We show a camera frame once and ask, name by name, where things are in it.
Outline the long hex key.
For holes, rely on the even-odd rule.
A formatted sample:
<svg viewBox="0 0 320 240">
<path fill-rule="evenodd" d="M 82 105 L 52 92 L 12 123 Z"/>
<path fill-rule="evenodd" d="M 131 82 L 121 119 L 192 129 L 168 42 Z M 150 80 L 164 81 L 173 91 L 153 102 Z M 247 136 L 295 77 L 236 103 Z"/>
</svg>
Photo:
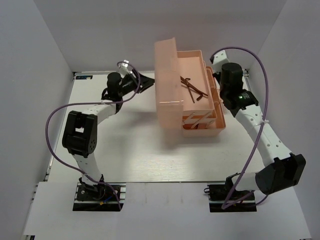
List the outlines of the long hex key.
<svg viewBox="0 0 320 240">
<path fill-rule="evenodd" d="M 194 85 L 192 85 L 191 83 L 190 83 L 190 86 L 189 86 L 189 87 L 191 88 L 191 91 L 193 91 L 193 92 L 195 92 L 195 93 L 198 94 L 198 97 L 197 97 L 196 99 L 194 98 L 195 103 L 196 103 L 196 101 L 197 101 L 197 102 L 200 101 L 203 97 L 206 97 L 206 98 L 209 97 L 209 95 L 208 95 L 207 93 L 199 90 L 198 88 L 196 88 L 196 87 L 195 87 Z"/>
<path fill-rule="evenodd" d="M 191 97 L 192 102 L 195 103 L 195 99 L 194 99 L 194 96 L 193 96 L 193 94 L 192 94 L 191 88 L 190 88 L 189 86 L 186 86 L 186 88 L 188 89 L 188 92 L 189 92 L 189 94 L 190 94 L 190 97 Z"/>
</svg>

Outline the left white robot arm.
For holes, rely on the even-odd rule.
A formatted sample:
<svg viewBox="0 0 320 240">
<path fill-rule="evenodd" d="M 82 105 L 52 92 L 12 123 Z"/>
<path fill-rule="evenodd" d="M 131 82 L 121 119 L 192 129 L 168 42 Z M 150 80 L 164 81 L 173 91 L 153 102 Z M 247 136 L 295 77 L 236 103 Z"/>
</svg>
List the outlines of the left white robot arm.
<svg viewBox="0 0 320 240">
<path fill-rule="evenodd" d="M 106 88 L 101 94 L 102 100 L 111 101 L 112 104 L 98 104 L 82 112 L 69 112 L 62 146 L 75 159 L 82 174 L 79 181 L 94 199 L 99 200 L 106 193 L 106 187 L 102 184 L 104 177 L 94 155 L 98 142 L 98 125 L 120 111 L 124 96 L 131 92 L 142 93 L 154 83 L 153 78 L 142 74 L 138 80 L 134 73 L 121 76 L 118 72 L 112 72 L 107 75 Z"/>
</svg>

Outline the pink plastic tool box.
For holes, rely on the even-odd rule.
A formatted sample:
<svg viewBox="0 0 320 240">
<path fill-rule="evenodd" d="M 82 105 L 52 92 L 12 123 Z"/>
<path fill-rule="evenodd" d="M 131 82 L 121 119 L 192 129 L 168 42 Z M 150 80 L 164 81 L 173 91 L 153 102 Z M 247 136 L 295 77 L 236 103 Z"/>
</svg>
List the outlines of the pink plastic tool box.
<svg viewBox="0 0 320 240">
<path fill-rule="evenodd" d="M 158 122 L 184 137 L 215 137 L 226 128 L 213 69 L 206 66 L 201 50 L 178 51 L 175 38 L 154 44 L 155 102 Z M 192 102 L 181 77 L 208 94 Z"/>
</svg>

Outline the small dark hex key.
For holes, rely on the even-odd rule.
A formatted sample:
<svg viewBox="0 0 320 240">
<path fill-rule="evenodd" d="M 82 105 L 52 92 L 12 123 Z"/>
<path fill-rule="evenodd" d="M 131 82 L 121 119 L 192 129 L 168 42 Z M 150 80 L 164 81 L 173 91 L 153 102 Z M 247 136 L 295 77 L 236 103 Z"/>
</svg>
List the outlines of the small dark hex key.
<svg viewBox="0 0 320 240">
<path fill-rule="evenodd" d="M 190 78 L 184 78 L 184 77 L 182 77 L 182 76 L 180 77 L 180 82 L 181 82 L 182 84 L 184 84 L 185 86 L 187 86 L 187 87 L 190 86 L 189 80 L 190 80 Z"/>
</svg>

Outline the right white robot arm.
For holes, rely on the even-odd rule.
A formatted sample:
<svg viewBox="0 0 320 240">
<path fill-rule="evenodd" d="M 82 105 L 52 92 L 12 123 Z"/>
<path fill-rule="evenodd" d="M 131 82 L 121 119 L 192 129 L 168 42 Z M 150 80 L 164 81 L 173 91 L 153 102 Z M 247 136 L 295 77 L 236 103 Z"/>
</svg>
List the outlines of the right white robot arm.
<svg viewBox="0 0 320 240">
<path fill-rule="evenodd" d="M 296 186 L 306 166 L 302 154 L 293 152 L 284 145 L 270 124 L 264 120 L 259 102 L 252 92 L 243 87 L 243 70 L 237 63 L 221 66 L 219 78 L 220 97 L 232 116 L 244 127 L 253 141 L 258 141 L 257 150 L 264 168 L 247 172 L 243 176 L 232 175 L 226 179 L 226 195 L 236 200 L 244 191 L 261 191 L 270 195 Z"/>
</svg>

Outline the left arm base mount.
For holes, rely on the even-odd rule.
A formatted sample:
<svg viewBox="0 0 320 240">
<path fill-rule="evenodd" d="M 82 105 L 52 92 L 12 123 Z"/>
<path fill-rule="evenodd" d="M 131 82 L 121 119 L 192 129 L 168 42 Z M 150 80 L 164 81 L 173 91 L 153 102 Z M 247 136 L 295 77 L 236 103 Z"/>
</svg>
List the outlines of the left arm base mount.
<svg viewBox="0 0 320 240">
<path fill-rule="evenodd" d="M 120 212 L 125 203 L 126 184 L 112 183 L 92 188 L 77 183 L 72 210 L 74 212 Z"/>
</svg>

